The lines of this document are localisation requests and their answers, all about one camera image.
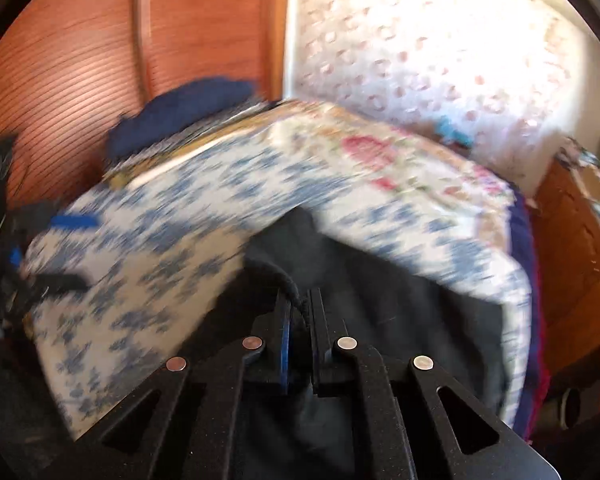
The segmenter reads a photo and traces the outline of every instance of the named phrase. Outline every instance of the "blue floral pattern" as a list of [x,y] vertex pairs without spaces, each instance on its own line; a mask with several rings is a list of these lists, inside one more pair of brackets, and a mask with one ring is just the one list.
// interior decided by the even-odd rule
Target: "blue floral pattern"
[[504,252],[440,218],[422,194],[398,200],[325,164],[236,134],[137,189],[97,187],[70,211],[98,212],[92,232],[50,230],[32,270],[83,272],[86,294],[34,313],[48,383],[74,437],[88,430],[178,349],[242,265],[249,236],[303,204],[322,231],[502,306],[512,423],[526,369],[529,286]]

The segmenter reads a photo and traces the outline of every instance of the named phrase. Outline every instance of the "bed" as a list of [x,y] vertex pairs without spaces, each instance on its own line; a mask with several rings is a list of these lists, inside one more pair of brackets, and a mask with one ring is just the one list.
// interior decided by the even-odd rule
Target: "bed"
[[532,335],[529,271],[510,255],[515,200],[423,137],[333,104],[283,102],[110,171],[68,207],[100,228],[33,241],[29,270],[93,285],[34,311],[46,379],[80,437],[176,352],[240,269],[250,234],[303,204],[331,237],[502,306],[500,417],[513,426]]

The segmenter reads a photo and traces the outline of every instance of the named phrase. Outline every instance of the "patterned curtain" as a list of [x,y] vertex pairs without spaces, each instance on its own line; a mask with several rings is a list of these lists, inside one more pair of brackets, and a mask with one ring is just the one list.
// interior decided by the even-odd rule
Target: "patterned curtain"
[[473,140],[472,158],[523,189],[539,171],[534,154],[555,135],[552,118],[577,106],[585,35],[540,0],[295,0],[293,8],[293,96],[416,131],[447,118]]

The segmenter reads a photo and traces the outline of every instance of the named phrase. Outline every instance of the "rivet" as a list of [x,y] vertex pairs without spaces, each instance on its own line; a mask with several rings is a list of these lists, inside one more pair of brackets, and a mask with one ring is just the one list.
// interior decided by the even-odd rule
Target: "rivet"
[[247,350],[257,350],[262,346],[262,339],[254,335],[250,335],[242,340],[242,346],[244,346]]
[[167,361],[167,370],[170,372],[179,372],[184,370],[185,366],[187,366],[187,362],[184,357],[172,357]]
[[338,346],[343,350],[353,350],[358,346],[358,342],[352,337],[341,337],[338,339]]
[[426,355],[419,355],[413,359],[413,365],[418,370],[431,370],[433,368],[433,359]]

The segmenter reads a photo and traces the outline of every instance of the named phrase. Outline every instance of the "wooden wardrobe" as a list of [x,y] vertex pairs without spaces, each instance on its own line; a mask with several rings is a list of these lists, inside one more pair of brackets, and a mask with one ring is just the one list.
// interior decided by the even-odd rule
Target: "wooden wardrobe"
[[79,196],[119,117],[191,79],[280,97],[285,17],[286,0],[31,0],[0,40],[0,134],[20,134],[11,205]]
[[[554,160],[531,217],[546,323],[544,362],[559,381],[578,364],[600,369],[600,219],[578,175]],[[577,384],[567,378],[567,385]]]

